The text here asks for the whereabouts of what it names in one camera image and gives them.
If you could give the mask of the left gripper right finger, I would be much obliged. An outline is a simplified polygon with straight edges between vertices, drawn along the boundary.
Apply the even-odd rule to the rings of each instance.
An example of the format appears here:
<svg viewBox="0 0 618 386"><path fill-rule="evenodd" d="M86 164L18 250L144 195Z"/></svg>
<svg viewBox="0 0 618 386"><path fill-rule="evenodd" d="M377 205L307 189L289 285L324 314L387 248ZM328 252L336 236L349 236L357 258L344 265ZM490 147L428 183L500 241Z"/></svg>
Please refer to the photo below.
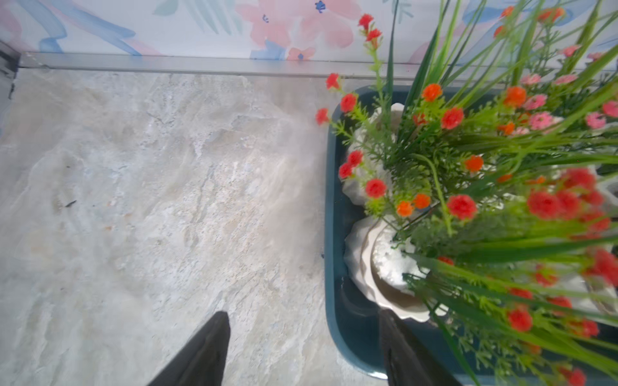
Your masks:
<svg viewBox="0 0 618 386"><path fill-rule="evenodd" d="M378 313L380 346L389 385L461 386L392 310Z"/></svg>

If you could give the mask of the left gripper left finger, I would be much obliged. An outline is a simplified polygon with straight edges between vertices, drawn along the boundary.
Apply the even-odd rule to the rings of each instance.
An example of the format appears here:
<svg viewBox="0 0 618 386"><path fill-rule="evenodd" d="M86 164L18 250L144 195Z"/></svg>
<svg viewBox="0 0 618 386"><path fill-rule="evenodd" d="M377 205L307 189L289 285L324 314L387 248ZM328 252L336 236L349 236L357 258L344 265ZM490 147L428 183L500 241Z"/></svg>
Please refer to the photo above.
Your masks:
<svg viewBox="0 0 618 386"><path fill-rule="evenodd" d="M216 312L149 386L222 385L230 337L228 314Z"/></svg>

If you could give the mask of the potted plant red flowers back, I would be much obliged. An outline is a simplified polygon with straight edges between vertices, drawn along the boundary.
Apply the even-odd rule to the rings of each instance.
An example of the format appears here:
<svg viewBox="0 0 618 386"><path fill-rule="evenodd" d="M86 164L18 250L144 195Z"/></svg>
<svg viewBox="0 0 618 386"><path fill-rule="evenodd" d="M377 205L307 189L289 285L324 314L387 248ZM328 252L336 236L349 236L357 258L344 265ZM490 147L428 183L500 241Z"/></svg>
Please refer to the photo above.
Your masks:
<svg viewBox="0 0 618 386"><path fill-rule="evenodd" d="M391 190L362 171L352 282L398 317L433 323L474 384L617 381L617 236L597 177L559 168L476 181L481 196Z"/></svg>

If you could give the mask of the potted plant red flowers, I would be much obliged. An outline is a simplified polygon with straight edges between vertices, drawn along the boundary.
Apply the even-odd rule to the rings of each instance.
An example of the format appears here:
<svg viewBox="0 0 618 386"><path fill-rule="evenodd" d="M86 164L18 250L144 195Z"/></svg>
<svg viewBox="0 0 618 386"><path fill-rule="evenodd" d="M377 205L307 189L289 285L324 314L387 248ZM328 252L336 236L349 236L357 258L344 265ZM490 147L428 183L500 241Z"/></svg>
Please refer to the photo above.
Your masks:
<svg viewBox="0 0 618 386"><path fill-rule="evenodd" d="M360 17L358 28L365 40L365 50L373 61L370 69L375 76L374 85L365 91L346 93L341 76L333 72L327 77L326 88L341 95L338 110L330 115L328 109L323 108L315 114L317 125L328 125L349 147L338 176L344 185L360 189L360 193L351 197L353 202L361 205L384 198L394 174L393 167L403 163L402 147L411 140L410 133L405 131L406 125L425 127L428 117L422 114L421 104L436 104L445 88L468 70L467 64L460 63L460 56L475 27L471 23L462 30L454 49L450 44L456 35L455 27L450 26L443 39L436 30L404 101L397 102L394 100L398 94L394 88L394 58L390 56L386 62L380 60L382 33L371 14Z"/></svg>
<svg viewBox="0 0 618 386"><path fill-rule="evenodd" d="M391 190L362 171L352 282L398 317L433 323L474 384L617 381L617 236L597 177L559 168L476 181L481 196Z"/></svg>

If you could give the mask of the potted plant pink flowers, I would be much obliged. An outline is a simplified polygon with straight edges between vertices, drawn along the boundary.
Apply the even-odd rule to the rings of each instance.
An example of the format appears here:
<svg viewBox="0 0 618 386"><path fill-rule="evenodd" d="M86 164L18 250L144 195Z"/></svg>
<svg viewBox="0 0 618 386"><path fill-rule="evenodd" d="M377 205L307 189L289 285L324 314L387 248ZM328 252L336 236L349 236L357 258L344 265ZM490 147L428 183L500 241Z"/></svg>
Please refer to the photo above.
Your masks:
<svg viewBox="0 0 618 386"><path fill-rule="evenodd" d="M604 68L617 49L589 56L577 72L561 69L546 82L525 77L517 87L470 114L447 143L490 159L498 170L617 164L617 75Z"/></svg>

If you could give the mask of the potted plant orange flowers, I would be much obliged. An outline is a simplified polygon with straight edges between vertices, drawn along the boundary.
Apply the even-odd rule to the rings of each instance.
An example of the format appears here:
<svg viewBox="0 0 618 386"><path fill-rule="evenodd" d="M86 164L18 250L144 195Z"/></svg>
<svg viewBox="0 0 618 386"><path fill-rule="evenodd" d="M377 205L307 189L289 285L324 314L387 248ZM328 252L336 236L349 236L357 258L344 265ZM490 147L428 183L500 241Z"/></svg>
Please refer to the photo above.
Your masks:
<svg viewBox="0 0 618 386"><path fill-rule="evenodd" d="M616 44L615 1L447 1L418 75L425 85L479 93L582 67Z"/></svg>

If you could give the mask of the teal plastic storage box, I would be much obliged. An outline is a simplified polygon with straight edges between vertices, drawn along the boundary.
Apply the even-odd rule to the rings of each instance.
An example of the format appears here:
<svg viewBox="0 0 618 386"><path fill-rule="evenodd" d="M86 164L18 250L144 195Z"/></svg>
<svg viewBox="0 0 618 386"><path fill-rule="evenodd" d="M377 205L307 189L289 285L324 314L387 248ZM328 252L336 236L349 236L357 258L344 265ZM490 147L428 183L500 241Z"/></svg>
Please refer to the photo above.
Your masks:
<svg viewBox="0 0 618 386"><path fill-rule="evenodd" d="M403 102L408 88L402 86L394 88L398 93L394 100ZM490 159L478 155L465 155L449 146L447 136L453 135L462 127L464 120L470 114L495 100L505 91L497 93L491 90L483 96L460 97L456 91L446 89L436 104L421 104L422 114L428 117L426 126L415 128L413 125L406 125L405 131L410 133L411 140L402 147L403 163L393 167L394 174L388 187L399 191L407 188L423 189L431 199L438 199L441 192L466 189L470 189L474 196L481 196L482 191L476 186L476 181L482 175L496 172L516 175L568 167L584 168L549 167L508 173L498 170L491 164ZM378 363L379 305L362 294L352 282L348 267L344 263L344 239L351 233L353 222L359 220L362 214L366 214L365 204L358 205L351 199L360 193L360 189L344 185L338 176L338 170L347 159L348 153L348 145L332 133L328 139L326 194L327 316L334 339L342 346L343 353L354 365L369 373L383 376L385 369ZM603 166L587 166L593 173L597 167ZM600 192L599 177L597 187ZM616 221L610 217L607 210L603 210L612 220L613 232L616 234ZM604 337L614 338L617 341L616 332L602 331L602 333ZM594 382L616 384L603 380L598 372L592 373L592 383Z"/></svg>

